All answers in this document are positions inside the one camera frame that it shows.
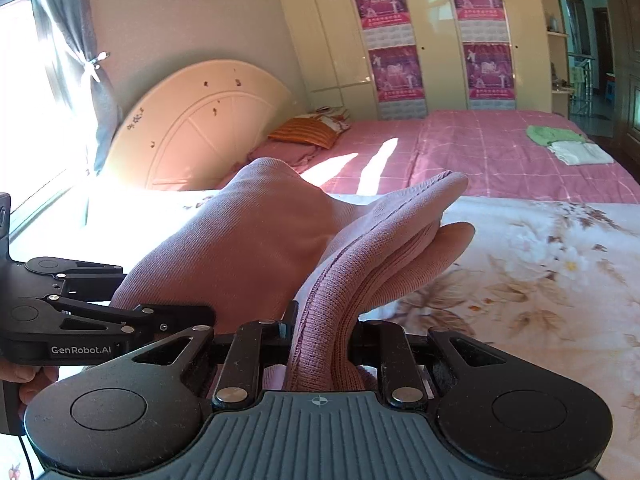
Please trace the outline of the person's left hand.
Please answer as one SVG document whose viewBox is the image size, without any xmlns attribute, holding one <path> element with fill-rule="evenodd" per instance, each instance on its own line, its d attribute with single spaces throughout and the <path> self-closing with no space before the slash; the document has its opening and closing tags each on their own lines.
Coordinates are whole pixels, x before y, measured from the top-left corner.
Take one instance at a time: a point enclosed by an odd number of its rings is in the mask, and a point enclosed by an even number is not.
<svg viewBox="0 0 640 480">
<path fill-rule="evenodd" d="M 28 366 L 0 360 L 0 377 L 4 382 L 18 385 L 17 414 L 24 418 L 27 405 L 44 388 L 58 381 L 60 369 L 57 366 Z"/>
</svg>

